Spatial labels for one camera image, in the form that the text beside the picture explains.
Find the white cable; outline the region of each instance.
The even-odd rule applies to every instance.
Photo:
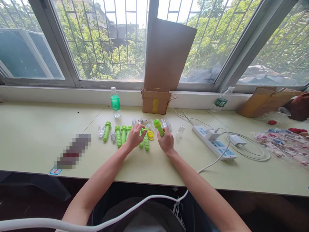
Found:
[[[201,173],[205,169],[211,167],[216,162],[218,162],[221,159],[221,157],[225,154],[225,152],[228,150],[228,147],[230,145],[229,132],[227,132],[225,130],[224,133],[227,133],[228,142],[229,142],[228,145],[226,146],[226,149],[221,154],[221,156],[218,157],[212,164],[204,167],[198,173]],[[138,204],[136,204],[135,206],[133,206],[132,208],[130,208],[129,210],[124,212],[123,214],[119,215],[118,217],[115,217],[114,219],[111,219],[107,222],[104,222],[100,225],[93,226],[93,227],[92,226],[79,226],[79,225],[76,225],[76,224],[64,222],[64,221],[57,220],[57,219],[51,219],[51,218],[23,218],[23,219],[0,221],[0,231],[9,231],[9,230],[16,230],[16,229],[24,229],[24,228],[53,228],[53,229],[60,229],[60,230],[64,230],[64,231],[70,231],[70,232],[97,232],[97,231],[102,230],[102,229],[104,229],[104,228],[106,228],[106,227],[108,227],[108,226],[110,226],[110,225],[112,225],[116,222],[119,222],[121,219],[123,219],[129,213],[131,213],[132,211],[134,211],[135,209],[137,209],[139,206],[141,206],[143,203],[145,203],[146,201],[148,201],[150,199],[165,198],[165,199],[173,200],[173,201],[176,201],[176,202],[180,202],[181,200],[183,200],[187,196],[188,192],[189,191],[187,190],[186,193],[178,199],[175,199],[175,198],[172,198],[172,197],[169,197],[169,196],[165,196],[165,195],[148,196],[144,200],[140,201]]]
[[[205,123],[205,122],[203,122],[203,121],[201,121],[201,120],[199,120],[199,119],[187,117],[186,114],[185,114],[185,112],[184,112],[183,109],[181,109],[181,108],[175,108],[175,109],[181,109],[181,110],[183,111],[183,113],[185,114],[185,116],[183,116],[183,115],[177,113],[177,112],[176,112],[174,109],[172,109],[172,108],[170,108],[170,109],[171,109],[172,111],[174,111],[176,114],[178,114],[180,117],[187,118],[188,121],[191,122],[194,126],[196,126],[196,124],[195,124],[194,122],[192,122],[190,119],[195,119],[195,120],[197,120],[197,121],[199,121],[199,122],[201,122],[201,123],[204,123],[205,125],[211,127],[211,129],[213,129],[213,127],[212,127],[211,125],[209,125],[209,124],[207,124],[207,123]]]
[[[262,149],[262,146],[261,146],[259,143],[257,143],[256,141],[254,141],[254,140],[252,140],[252,139],[250,139],[250,138],[248,138],[248,137],[246,137],[246,136],[244,136],[244,135],[238,134],[238,133],[234,133],[234,132],[229,132],[229,133],[230,133],[230,134],[238,135],[238,136],[240,136],[240,137],[243,137],[244,139],[249,140],[249,141],[252,142],[256,147],[258,147],[258,148],[260,149],[260,151],[262,152],[262,155],[255,154],[255,153],[249,151],[248,149],[246,149],[245,147],[242,147],[242,148],[243,148],[244,150],[246,150],[247,152],[249,152],[249,153],[251,153],[251,154],[253,154],[253,155],[256,155],[256,156],[260,156],[260,157],[265,157],[265,156],[266,156],[265,151],[266,151],[267,154],[268,154],[268,156],[265,157],[264,159],[263,159],[263,158],[258,158],[258,157],[252,157],[252,156],[248,156],[248,155],[246,155],[246,154],[240,152],[238,149],[236,149],[237,146],[234,146],[235,150],[236,150],[239,154],[241,154],[242,156],[244,156],[244,157],[246,157],[246,158],[249,158],[249,159],[252,159],[252,160],[255,160],[255,161],[260,161],[260,162],[265,162],[265,161],[267,161],[267,160],[269,160],[269,159],[271,158],[270,153],[269,153],[267,150]]]

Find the green plastic part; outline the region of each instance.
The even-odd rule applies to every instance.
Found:
[[[120,126],[115,126],[116,140],[118,148],[121,147]]]
[[[128,136],[129,136],[130,130],[132,130],[132,126],[128,126],[128,129],[126,130],[126,131],[127,131],[127,134],[126,134],[126,141],[128,140]]]
[[[149,150],[149,141],[148,141],[148,136],[147,136],[147,134],[145,135],[145,137],[144,137],[144,143],[145,143],[145,150]]]
[[[139,144],[139,148],[143,148],[143,141]]]
[[[110,122],[105,123],[105,129],[104,129],[104,135],[103,135],[103,141],[106,142],[109,136],[109,128],[110,128]]]
[[[124,144],[126,142],[126,126],[122,126],[121,131],[122,131],[121,144]]]
[[[154,126],[158,129],[161,137],[163,137],[164,136],[164,130],[161,127],[161,122],[160,122],[159,119],[154,120]]]

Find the red object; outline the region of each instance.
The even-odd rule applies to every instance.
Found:
[[[305,129],[298,129],[298,128],[289,128],[289,131],[295,133],[295,134],[299,134],[301,132],[308,132],[307,130]]]
[[[284,107],[291,113],[290,119],[298,121],[307,120],[309,118],[309,93],[299,95]]]
[[[275,125],[275,124],[277,124],[277,122],[275,120],[270,120],[270,121],[268,121],[268,124],[269,125]]]

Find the light green desk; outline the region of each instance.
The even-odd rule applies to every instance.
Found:
[[[0,170],[47,174],[101,105],[0,103]]]
[[[254,138],[252,132],[265,132],[278,127],[243,117],[234,111],[214,113],[208,110],[207,112],[227,126],[231,132],[252,139]],[[280,126],[282,129],[290,127],[303,128],[309,131],[308,121],[297,122],[287,119],[286,123]],[[252,152],[259,153],[254,145],[248,143],[246,146],[249,146]],[[239,181],[242,181],[241,185],[245,185],[248,191],[258,189],[257,192],[309,196],[309,170],[301,168],[297,164],[284,162],[275,156],[272,156],[267,162],[257,162],[239,155],[236,161],[241,166],[244,176]]]
[[[192,131],[191,124],[168,110],[167,115],[147,114],[141,107],[122,107],[121,118],[115,119],[108,106],[51,103],[7,102],[0,104],[0,170],[48,174],[54,161],[76,134],[91,134],[91,145],[82,154],[74,169],[64,169],[58,176],[90,178],[117,151],[117,145],[98,137],[98,125],[110,121],[115,125],[131,125],[138,119],[165,118],[173,127],[173,135],[181,125],[186,127],[182,139],[175,138],[175,149],[195,169],[212,163],[216,156]],[[251,136],[272,127],[247,119],[235,112],[219,114],[203,110],[185,110],[213,127]],[[293,127],[307,128],[293,121]],[[225,136],[220,140],[227,144]],[[150,150],[135,148],[126,158],[116,181],[157,185],[184,186],[157,139],[150,141]],[[254,145],[250,149],[258,152]],[[241,155],[232,163],[219,161],[201,174],[217,189],[309,196],[309,171],[272,157],[268,162],[249,160]]]

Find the white power strip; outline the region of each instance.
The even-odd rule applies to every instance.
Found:
[[[225,151],[226,146],[219,139],[208,140],[205,138],[209,129],[206,129],[204,126],[193,126],[192,130],[200,137],[201,140],[203,140],[203,142],[213,151],[213,153],[215,153],[216,156],[220,157]],[[220,160],[231,161],[236,158],[237,155],[235,155],[230,149],[227,149]]]

